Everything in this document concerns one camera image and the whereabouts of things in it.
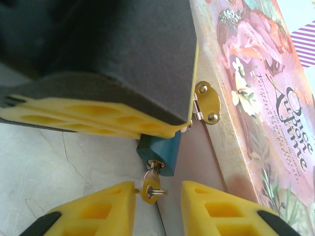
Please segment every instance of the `table surface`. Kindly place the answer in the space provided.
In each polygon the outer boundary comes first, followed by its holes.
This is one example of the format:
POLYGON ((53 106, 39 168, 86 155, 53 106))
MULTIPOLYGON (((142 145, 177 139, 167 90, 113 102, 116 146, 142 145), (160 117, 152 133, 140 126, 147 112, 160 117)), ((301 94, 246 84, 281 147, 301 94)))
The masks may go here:
MULTIPOLYGON (((136 141, 0 124, 0 236, 50 209, 123 181, 139 186, 136 141)), ((136 236, 165 235, 156 205, 137 196, 136 236)))

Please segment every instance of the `padlock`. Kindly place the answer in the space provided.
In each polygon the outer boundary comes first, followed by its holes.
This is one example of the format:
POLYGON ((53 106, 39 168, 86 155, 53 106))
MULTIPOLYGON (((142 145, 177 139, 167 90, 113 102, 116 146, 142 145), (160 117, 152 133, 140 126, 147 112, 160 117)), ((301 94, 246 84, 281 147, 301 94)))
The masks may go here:
POLYGON ((148 166, 152 162, 159 163, 161 176, 174 176, 181 136, 180 131, 176 132, 171 139, 143 134, 137 147, 137 153, 148 166))

